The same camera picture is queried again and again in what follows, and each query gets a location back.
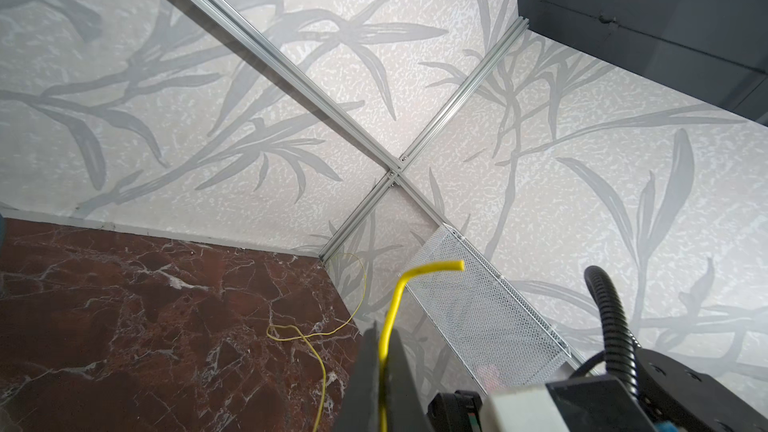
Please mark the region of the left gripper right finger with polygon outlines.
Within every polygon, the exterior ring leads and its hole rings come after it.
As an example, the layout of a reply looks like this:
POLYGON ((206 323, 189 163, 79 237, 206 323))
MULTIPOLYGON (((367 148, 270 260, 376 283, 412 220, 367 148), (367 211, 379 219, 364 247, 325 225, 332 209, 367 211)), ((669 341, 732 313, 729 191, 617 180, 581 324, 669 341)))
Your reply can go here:
POLYGON ((383 361, 383 430, 432 430, 422 409, 408 356, 396 329, 391 333, 388 355, 383 361))

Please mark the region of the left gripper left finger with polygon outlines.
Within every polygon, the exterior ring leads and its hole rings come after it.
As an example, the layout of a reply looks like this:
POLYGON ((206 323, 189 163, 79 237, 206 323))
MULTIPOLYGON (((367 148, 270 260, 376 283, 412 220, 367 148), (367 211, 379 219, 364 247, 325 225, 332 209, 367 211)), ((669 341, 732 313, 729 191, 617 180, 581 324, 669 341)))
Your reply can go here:
POLYGON ((334 432, 374 432, 378 430, 379 332, 366 330, 350 376, 334 432))

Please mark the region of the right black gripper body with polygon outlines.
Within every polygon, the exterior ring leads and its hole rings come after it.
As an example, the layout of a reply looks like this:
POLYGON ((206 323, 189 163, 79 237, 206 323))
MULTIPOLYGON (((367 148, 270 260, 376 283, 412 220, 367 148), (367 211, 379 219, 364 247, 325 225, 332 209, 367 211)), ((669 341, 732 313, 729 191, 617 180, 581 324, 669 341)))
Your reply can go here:
POLYGON ((474 391, 437 393, 427 407, 427 419, 435 432, 481 432, 482 398, 474 391))

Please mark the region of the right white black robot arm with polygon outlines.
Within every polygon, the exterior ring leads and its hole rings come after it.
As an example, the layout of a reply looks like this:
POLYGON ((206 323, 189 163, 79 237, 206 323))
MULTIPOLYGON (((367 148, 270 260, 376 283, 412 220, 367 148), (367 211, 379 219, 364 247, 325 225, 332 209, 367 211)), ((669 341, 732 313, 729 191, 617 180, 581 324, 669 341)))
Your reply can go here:
POLYGON ((767 418, 712 376, 631 334, 618 292, 597 266, 584 272, 604 348, 568 379, 481 398, 439 393, 426 419, 435 431, 764 431, 767 418))

